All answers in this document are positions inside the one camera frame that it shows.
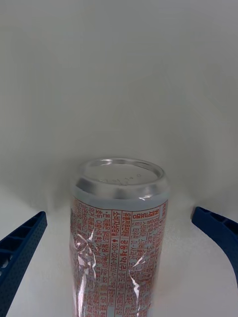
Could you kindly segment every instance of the white surface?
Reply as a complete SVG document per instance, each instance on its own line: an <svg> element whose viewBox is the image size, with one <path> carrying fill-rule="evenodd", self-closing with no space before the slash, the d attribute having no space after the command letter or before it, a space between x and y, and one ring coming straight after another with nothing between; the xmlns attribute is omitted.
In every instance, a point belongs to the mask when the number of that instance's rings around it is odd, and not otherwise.
<svg viewBox="0 0 238 317"><path fill-rule="evenodd" d="M70 316L68 175L87 158L160 164L172 182L156 316L237 316L223 252L190 223L238 221L238 2L0 2L0 238L49 227L8 316Z"/></svg>

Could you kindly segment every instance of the can lid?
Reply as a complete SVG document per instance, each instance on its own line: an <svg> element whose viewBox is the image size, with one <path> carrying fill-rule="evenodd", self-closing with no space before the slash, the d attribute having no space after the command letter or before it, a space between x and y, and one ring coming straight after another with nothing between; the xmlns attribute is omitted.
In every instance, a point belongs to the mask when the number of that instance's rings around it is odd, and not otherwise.
<svg viewBox="0 0 238 317"><path fill-rule="evenodd" d="M157 165L131 158L100 158L79 166L76 187L104 199L149 199L169 189Z"/></svg>

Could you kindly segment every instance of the blue plastic holder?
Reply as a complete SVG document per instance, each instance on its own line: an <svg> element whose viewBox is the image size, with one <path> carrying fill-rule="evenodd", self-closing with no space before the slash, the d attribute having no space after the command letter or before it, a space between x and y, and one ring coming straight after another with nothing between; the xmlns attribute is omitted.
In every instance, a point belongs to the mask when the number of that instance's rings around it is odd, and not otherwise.
<svg viewBox="0 0 238 317"><path fill-rule="evenodd" d="M0 317L5 317L47 227L39 212L0 241Z"/></svg>
<svg viewBox="0 0 238 317"><path fill-rule="evenodd" d="M192 223L225 252L233 266L238 283L238 223L201 207L195 209Z"/></svg>

